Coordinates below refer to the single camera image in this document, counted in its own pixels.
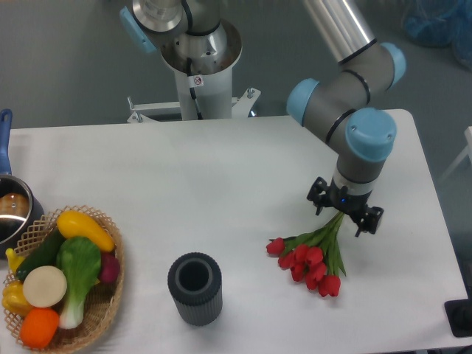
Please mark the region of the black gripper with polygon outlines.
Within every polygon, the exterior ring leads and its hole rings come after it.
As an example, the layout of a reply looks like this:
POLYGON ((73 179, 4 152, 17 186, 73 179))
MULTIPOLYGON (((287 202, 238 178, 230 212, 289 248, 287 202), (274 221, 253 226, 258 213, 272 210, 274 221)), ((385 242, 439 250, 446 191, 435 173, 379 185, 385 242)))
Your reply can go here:
POLYGON ((349 215, 358 227, 355 236, 359 237, 361 233, 374 235, 384 214, 384 209, 379 206, 367 206, 370 195, 371 192, 362 195, 349 194, 346 186, 329 186, 322 177, 318 177, 312 184, 307 199, 315 206, 316 215, 320 215, 325 207, 333 207, 349 215))

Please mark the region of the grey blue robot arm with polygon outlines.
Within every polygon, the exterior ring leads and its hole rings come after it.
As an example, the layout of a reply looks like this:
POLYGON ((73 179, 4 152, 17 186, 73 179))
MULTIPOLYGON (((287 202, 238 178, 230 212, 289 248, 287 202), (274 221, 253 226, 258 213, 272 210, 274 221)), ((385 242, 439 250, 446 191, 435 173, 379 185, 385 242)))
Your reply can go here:
MULTIPOLYGON (((395 45, 377 42, 353 2, 304 6, 341 67, 327 85, 298 83, 286 104, 288 114, 338 156, 332 179, 317 178, 307 198, 317 209, 350 216, 359 232, 375 233, 384 211, 368 200, 397 128, 388 113, 369 103, 402 78, 406 59, 395 45)), ((133 1, 119 17, 143 52, 160 52, 173 70, 182 119, 235 116, 232 69, 242 43, 221 17, 218 1, 133 1)))

